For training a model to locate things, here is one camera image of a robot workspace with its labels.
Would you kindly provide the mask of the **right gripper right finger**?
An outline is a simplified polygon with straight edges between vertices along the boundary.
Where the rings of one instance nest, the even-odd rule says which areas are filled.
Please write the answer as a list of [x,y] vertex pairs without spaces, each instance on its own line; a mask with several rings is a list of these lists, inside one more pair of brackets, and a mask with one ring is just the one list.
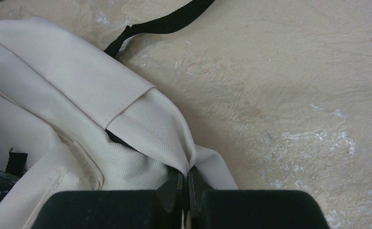
[[315,199],[297,190],[216,190],[188,173],[192,229],[327,229]]

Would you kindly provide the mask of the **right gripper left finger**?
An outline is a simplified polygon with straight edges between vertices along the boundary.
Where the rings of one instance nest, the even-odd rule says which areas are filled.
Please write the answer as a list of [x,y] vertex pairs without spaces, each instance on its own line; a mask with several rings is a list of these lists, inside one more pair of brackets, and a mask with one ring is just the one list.
[[183,174],[154,190],[65,191],[41,208],[34,229],[179,229]]

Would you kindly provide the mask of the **beige canvas backpack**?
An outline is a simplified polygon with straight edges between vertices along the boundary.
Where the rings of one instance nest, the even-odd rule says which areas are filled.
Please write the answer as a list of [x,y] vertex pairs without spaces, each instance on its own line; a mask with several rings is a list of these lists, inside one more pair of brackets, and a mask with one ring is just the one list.
[[0,20],[0,169],[27,155],[0,202],[0,229],[31,228],[59,192],[155,189],[170,169],[197,167],[213,188],[237,189],[172,101],[116,60],[126,39],[176,32],[211,4],[128,26],[104,51],[46,19]]

